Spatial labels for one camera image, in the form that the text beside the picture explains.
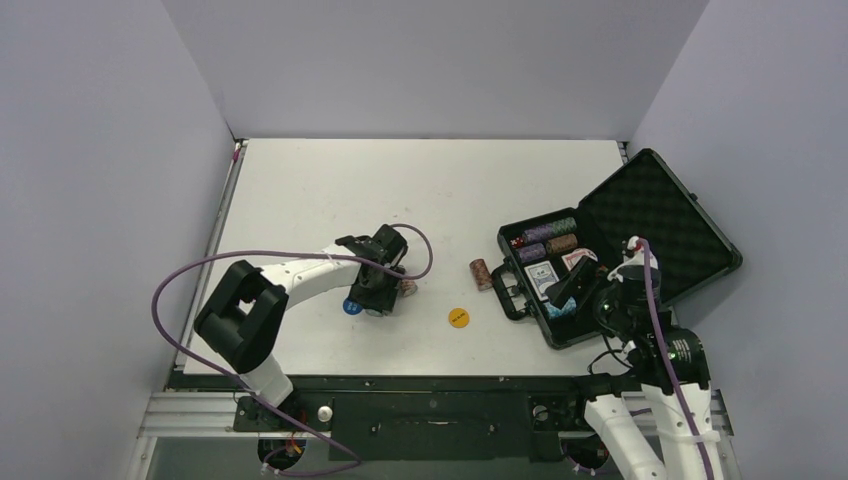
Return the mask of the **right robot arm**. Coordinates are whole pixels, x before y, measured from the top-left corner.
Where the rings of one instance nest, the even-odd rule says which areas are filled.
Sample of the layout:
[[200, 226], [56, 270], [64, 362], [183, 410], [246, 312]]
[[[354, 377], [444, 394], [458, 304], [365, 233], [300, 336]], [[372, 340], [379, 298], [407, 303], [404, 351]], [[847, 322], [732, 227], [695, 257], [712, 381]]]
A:
[[564, 400], [566, 418], [590, 427], [626, 479], [720, 479], [712, 389], [703, 345], [660, 305], [659, 262], [640, 245], [611, 271], [582, 258], [545, 288], [556, 308], [575, 301], [622, 343], [626, 373], [590, 374]]

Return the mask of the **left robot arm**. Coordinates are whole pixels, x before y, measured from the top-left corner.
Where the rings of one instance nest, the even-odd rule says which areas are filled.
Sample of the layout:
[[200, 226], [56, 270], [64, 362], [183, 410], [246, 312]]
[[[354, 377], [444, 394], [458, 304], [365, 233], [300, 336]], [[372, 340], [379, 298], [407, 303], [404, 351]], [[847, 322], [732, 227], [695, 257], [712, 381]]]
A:
[[346, 236], [306, 259], [254, 266], [233, 263], [194, 321], [194, 331], [263, 400], [259, 416], [272, 429], [291, 427], [298, 402], [292, 381], [273, 354], [284, 313], [337, 288], [376, 316], [392, 313], [405, 270], [406, 239], [382, 225], [372, 235]]

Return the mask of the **light blue chip stack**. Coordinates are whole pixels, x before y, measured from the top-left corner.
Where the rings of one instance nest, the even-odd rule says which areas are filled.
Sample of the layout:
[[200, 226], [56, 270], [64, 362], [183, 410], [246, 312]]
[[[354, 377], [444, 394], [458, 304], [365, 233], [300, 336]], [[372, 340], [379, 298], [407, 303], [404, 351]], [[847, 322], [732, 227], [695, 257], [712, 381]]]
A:
[[544, 302], [543, 306], [545, 307], [547, 318], [549, 320], [556, 320], [573, 315], [577, 309], [577, 303], [573, 297], [569, 298], [562, 307], [556, 307], [549, 301]]

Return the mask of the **blue small blind button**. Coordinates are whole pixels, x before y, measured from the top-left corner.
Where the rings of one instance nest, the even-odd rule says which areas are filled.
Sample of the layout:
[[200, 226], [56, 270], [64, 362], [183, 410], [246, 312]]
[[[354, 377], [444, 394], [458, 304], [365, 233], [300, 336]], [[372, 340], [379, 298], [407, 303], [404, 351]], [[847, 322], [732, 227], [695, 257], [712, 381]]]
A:
[[345, 314], [350, 315], [350, 316], [358, 315], [363, 310], [361, 305], [359, 305], [358, 303], [356, 303], [356, 302], [354, 302], [350, 299], [345, 299], [343, 301], [342, 309], [343, 309], [343, 312]]

